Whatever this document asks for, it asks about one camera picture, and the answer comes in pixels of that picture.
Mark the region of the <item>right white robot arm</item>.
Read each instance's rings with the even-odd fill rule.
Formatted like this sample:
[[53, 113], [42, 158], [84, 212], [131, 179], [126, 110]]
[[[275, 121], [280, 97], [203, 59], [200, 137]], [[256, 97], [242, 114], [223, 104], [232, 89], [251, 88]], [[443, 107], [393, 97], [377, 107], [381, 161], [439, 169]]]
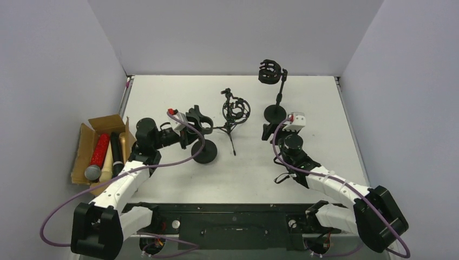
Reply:
[[374, 252], [409, 258], [410, 250], [401, 239], [409, 224], [389, 190], [359, 185], [327, 170], [303, 150], [303, 139], [290, 130], [292, 125], [287, 120], [264, 124], [261, 139], [272, 144], [273, 161], [286, 167], [286, 179], [339, 203], [321, 200], [306, 210], [312, 228], [346, 231], [358, 235]]

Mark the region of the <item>brown cardboard box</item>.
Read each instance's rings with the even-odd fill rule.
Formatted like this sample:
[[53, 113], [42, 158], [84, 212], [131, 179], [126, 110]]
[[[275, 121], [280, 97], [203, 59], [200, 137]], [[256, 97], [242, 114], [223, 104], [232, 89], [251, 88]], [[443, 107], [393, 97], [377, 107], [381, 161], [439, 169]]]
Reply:
[[78, 150], [74, 162], [74, 166], [71, 172], [71, 182], [73, 184], [88, 185], [89, 187], [95, 187], [99, 184], [99, 178], [97, 181], [89, 181], [84, 176], [85, 169], [90, 166], [91, 156], [95, 149], [96, 143], [99, 136], [103, 133], [111, 134], [116, 132], [126, 134], [126, 155], [127, 159], [131, 153], [132, 144], [136, 141], [129, 128], [129, 118], [122, 119], [120, 115], [108, 115], [98, 118], [92, 118], [88, 120], [89, 126], [82, 123], [80, 127], [80, 138], [78, 143]]

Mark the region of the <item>clip mic stand round base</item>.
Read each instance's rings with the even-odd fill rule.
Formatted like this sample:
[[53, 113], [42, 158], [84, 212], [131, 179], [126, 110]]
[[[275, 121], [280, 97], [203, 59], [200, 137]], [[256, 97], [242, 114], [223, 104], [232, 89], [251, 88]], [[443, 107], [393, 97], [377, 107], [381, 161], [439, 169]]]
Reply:
[[196, 133], [196, 141], [193, 142], [191, 148], [191, 155], [194, 156], [193, 160], [199, 164], [209, 164], [214, 161], [218, 155], [218, 149], [216, 144], [205, 138], [205, 135], [209, 135], [213, 132], [214, 122], [213, 120], [201, 113], [200, 107], [194, 105], [186, 112], [186, 118], [188, 124], [196, 129], [202, 137]]

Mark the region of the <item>tripod shock mount stand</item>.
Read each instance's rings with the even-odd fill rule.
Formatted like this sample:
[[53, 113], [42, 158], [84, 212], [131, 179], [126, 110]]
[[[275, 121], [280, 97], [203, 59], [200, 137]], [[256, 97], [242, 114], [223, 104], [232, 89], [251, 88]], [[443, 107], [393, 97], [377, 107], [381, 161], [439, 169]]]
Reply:
[[221, 94], [226, 98], [222, 106], [222, 115], [225, 119], [225, 123], [223, 126], [213, 127], [213, 129], [221, 130], [228, 135], [232, 145], [233, 155], [236, 156], [232, 132], [236, 126], [248, 120], [251, 114], [251, 107], [245, 99], [234, 96], [230, 88], [221, 91]]

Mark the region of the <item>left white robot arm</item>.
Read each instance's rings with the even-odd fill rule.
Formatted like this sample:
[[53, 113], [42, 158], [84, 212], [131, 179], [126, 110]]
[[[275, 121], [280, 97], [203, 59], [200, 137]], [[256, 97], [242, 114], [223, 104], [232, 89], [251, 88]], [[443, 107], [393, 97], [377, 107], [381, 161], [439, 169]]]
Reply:
[[98, 259], [115, 259], [123, 242], [142, 228], [149, 226], [153, 210], [136, 206], [126, 213], [123, 209], [138, 188], [161, 167], [160, 149], [173, 144], [182, 148], [199, 140], [199, 155], [205, 145], [198, 119], [182, 113], [168, 115], [170, 128], [160, 130], [151, 118], [136, 125], [136, 142], [121, 173], [104, 184], [104, 191], [89, 203], [80, 203], [73, 217], [70, 249], [75, 254]]

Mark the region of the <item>red glitter microphone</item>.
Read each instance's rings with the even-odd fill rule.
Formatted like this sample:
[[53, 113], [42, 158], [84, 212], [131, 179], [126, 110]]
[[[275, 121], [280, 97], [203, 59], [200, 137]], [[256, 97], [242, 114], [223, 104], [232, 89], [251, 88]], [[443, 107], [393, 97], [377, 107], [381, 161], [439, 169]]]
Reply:
[[108, 146], [110, 144], [110, 135], [103, 133], [99, 136], [99, 139], [96, 143], [95, 149], [93, 151], [93, 155], [91, 156], [91, 160], [89, 165], [90, 166], [98, 166], [101, 168], [103, 166]]

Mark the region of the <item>black microphone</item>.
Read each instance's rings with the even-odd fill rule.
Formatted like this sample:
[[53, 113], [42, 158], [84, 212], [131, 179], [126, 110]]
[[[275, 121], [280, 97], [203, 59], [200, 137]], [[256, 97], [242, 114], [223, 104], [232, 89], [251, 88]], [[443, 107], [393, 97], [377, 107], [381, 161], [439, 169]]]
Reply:
[[121, 173], [122, 169], [124, 168], [122, 150], [119, 141], [119, 134], [117, 134], [116, 132], [112, 132], [110, 134], [110, 144], [113, 158], [113, 178], [115, 178]]

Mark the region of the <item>cream microphone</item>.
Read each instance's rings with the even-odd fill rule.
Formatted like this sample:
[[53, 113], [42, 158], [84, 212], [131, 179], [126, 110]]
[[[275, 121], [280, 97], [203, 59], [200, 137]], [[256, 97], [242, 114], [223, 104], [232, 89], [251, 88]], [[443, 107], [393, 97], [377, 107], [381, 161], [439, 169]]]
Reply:
[[106, 156], [104, 159], [103, 166], [101, 168], [101, 175], [99, 177], [99, 182], [103, 183], [109, 181], [113, 177], [113, 155], [112, 155], [112, 146], [108, 145]]

